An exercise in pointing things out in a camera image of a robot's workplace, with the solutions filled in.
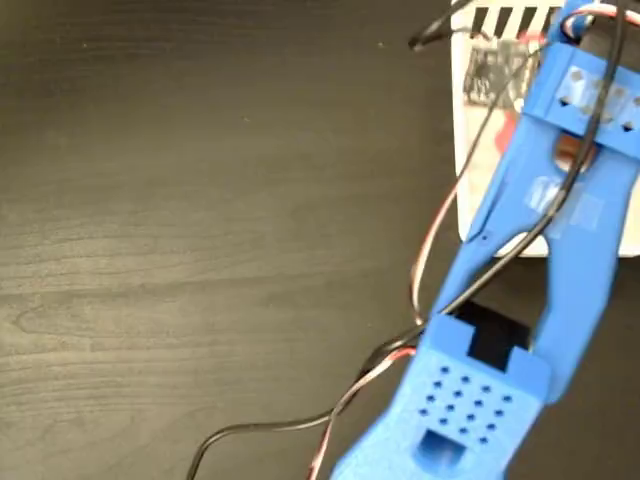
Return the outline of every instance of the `dark wooden table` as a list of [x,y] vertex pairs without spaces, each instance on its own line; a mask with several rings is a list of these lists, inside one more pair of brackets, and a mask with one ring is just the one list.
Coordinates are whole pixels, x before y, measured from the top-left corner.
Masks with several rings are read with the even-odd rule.
[[[449,50],[405,39],[442,3],[3,3],[1,480],[180,480],[207,433],[326,408],[408,324],[453,172]],[[425,298],[457,244],[451,219]],[[511,478],[633,476],[637,272]],[[535,318],[543,275],[519,262],[485,300]],[[303,478],[316,441],[231,439],[199,478]]]

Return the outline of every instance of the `black wire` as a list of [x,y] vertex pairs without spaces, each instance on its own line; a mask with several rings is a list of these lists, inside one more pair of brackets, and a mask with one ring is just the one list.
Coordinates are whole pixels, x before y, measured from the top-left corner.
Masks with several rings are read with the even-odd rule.
[[554,217],[560,211],[562,206],[567,201],[569,193],[573,189],[576,183],[578,175],[582,170],[582,167],[589,159],[589,154],[593,145],[598,128],[600,127],[600,117],[606,105],[607,97],[609,96],[609,90],[613,84],[613,79],[616,74],[618,65],[620,64],[620,58],[622,56],[622,50],[624,47],[624,41],[627,33],[627,22],[625,18],[625,12],[627,10],[627,0],[619,0],[617,2],[616,13],[616,30],[613,41],[611,42],[611,48],[607,55],[607,66],[604,76],[602,77],[602,85],[598,92],[598,98],[596,99],[593,113],[587,122],[587,128],[580,142],[578,153],[576,154],[575,161],[572,163],[571,168],[567,172],[564,181],[560,185],[558,192],[554,196],[553,200],[549,204],[544,214],[540,217],[538,222],[533,228],[527,232],[527,234],[511,249],[506,255],[500,258],[494,265],[492,265],[486,272],[484,272],[474,283],[472,283],[465,291],[463,291],[458,297],[449,303],[442,313],[452,313],[456,311],[462,304],[473,298],[480,290],[486,287],[496,276],[504,270],[504,268],[517,258],[526,248],[538,238],[538,236],[544,231],[547,226],[553,221]]
[[[520,73],[522,73],[523,69],[526,67],[528,63],[528,60],[533,56],[537,55],[542,50],[542,48],[544,47],[541,47],[536,51],[530,53],[527,59],[521,65],[519,65],[516,69],[514,69],[514,71],[510,75],[510,78],[504,83],[504,85],[502,85],[502,87],[497,90],[495,98],[492,100],[491,104],[488,106],[486,116],[482,121],[482,123],[480,124],[480,128],[478,129],[478,132],[476,133],[476,136],[473,142],[471,143],[471,147],[467,154],[467,161],[469,161],[471,157],[473,157],[478,147],[480,138],[489,123],[489,119],[491,118],[491,115],[493,114],[494,110],[497,108],[500,98],[507,90],[510,82],[513,79],[517,78],[520,75]],[[424,330],[424,325],[413,326],[410,329],[405,330],[404,332],[396,335],[390,340],[387,340],[381,343],[380,345],[378,345],[376,348],[374,348],[371,354],[369,355],[369,357],[367,357],[367,359],[363,363],[360,371],[358,372],[356,381],[358,381],[360,378],[362,378],[364,375],[370,372],[373,368],[375,368],[391,352],[399,348],[411,345],[413,342],[415,342],[418,339],[418,337],[422,334],[423,330]],[[350,405],[350,403],[351,402],[345,405],[345,409]],[[308,428],[317,427],[329,421],[332,410],[333,409],[329,409],[317,415],[313,415],[306,418],[300,418],[297,420],[285,421],[285,422],[244,423],[244,424],[230,425],[230,426],[224,427],[218,430],[217,432],[213,433],[212,435],[208,436],[198,446],[198,449],[196,450],[196,453],[194,454],[193,459],[191,460],[191,465],[189,466],[189,471],[187,473],[186,480],[195,480],[196,475],[198,473],[198,469],[200,468],[200,464],[202,463],[202,459],[204,458],[204,455],[207,453],[207,450],[209,450],[209,448],[211,448],[212,445],[219,442],[225,437],[228,437],[231,435],[242,435],[242,434],[249,434],[249,433],[293,432],[293,431],[299,431],[299,430],[305,430]]]
[[301,418],[298,420],[291,420],[288,422],[268,422],[268,423],[241,423],[238,425],[230,425],[224,427],[214,434],[207,437],[196,450],[189,471],[187,473],[186,480],[194,480],[198,474],[198,469],[202,463],[207,450],[216,442],[219,442],[225,437],[231,435],[240,435],[247,433],[276,433],[276,432],[295,432],[299,430],[305,430],[307,428],[317,427],[329,421],[333,408],[307,418]]
[[[447,10],[447,12],[438,20],[433,22],[429,27],[422,30],[420,34],[412,37],[412,41],[410,45],[414,50],[418,46],[424,46],[426,43],[432,42],[435,39],[440,38],[448,38],[451,34],[455,33],[453,30],[449,29],[447,34],[444,35],[442,30],[442,25],[444,22],[449,20],[451,16],[453,16],[457,11],[464,8],[466,5],[471,3],[472,0],[459,0],[451,5],[451,7]],[[589,118],[589,122],[587,124],[587,128],[585,130],[585,134],[583,137],[583,141],[580,145],[578,153],[576,155],[576,161],[573,162],[570,170],[565,177],[564,182],[560,186],[558,193],[555,198],[552,200],[550,207],[540,218],[538,223],[531,229],[531,231],[504,257],[500,259],[492,268],[487,270],[485,274],[483,274],[476,282],[474,282],[467,290],[465,290],[458,298],[456,298],[453,302],[447,305],[442,313],[451,313],[455,309],[457,309],[462,303],[467,301],[469,298],[473,297],[478,291],[480,291],[484,286],[486,286],[491,280],[495,278],[495,276],[514,258],[516,258],[522,251],[524,251],[532,242],[537,238],[537,236],[542,233],[542,231],[551,223],[555,215],[564,205],[569,193],[571,192],[573,186],[575,185],[575,181],[580,173],[582,166],[586,163],[589,158],[589,152],[595,138],[596,132],[598,130],[600,124],[600,117],[605,107],[606,99],[609,93],[609,89],[613,83],[613,79],[615,76],[616,69],[620,62],[620,56],[622,54],[622,48],[624,46],[624,39],[626,36],[626,20],[625,20],[625,11],[626,11],[626,0],[620,0],[618,2],[618,12],[616,14],[616,32],[614,41],[612,42],[612,46],[607,58],[607,67],[605,71],[605,75],[603,77],[602,87],[598,94],[598,98],[596,100],[596,104],[593,110],[593,114]],[[536,52],[530,54],[530,57],[536,53],[538,53],[540,49]],[[484,130],[489,122],[489,118],[493,111],[497,108],[498,102],[504,91],[506,91],[509,83],[519,75],[522,69],[527,64],[527,61],[524,61],[517,69],[515,69],[509,80],[505,82],[503,87],[496,93],[494,100],[491,105],[489,105],[487,109],[487,114],[485,119],[483,120],[480,129],[478,130],[474,141],[472,142],[471,148],[469,149],[468,157],[471,157],[477,148],[481,135],[484,133]],[[358,379],[365,375],[368,371],[374,368],[383,358],[385,358],[390,352],[407,346],[414,342],[424,331],[425,324],[414,326],[396,337],[380,344],[376,347],[371,355],[367,358],[363,367],[361,368]],[[291,420],[286,422],[268,422],[268,423],[247,423],[247,424],[238,424],[231,425],[225,427],[221,430],[218,430],[214,434],[207,437],[198,447],[191,465],[189,467],[189,471],[187,473],[187,480],[194,480],[196,474],[198,473],[198,469],[202,462],[204,455],[207,450],[222,440],[223,438],[230,435],[238,435],[238,434],[247,434],[247,433],[259,433],[259,432],[291,432],[291,431],[299,431],[307,428],[313,428],[319,425],[326,423],[332,413],[333,409],[329,409],[320,414],[306,417],[297,420]]]
[[455,33],[451,30],[449,20],[471,2],[473,2],[473,0],[457,0],[453,2],[440,17],[411,36],[409,39],[409,48],[417,52],[429,43],[449,38],[452,33]]

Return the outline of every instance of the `black opening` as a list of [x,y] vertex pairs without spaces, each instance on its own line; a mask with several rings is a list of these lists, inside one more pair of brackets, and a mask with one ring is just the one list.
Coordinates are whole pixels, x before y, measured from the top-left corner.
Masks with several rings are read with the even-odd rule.
[[495,310],[466,302],[456,318],[475,327],[467,355],[498,370],[506,371],[514,347],[527,349],[531,330]]

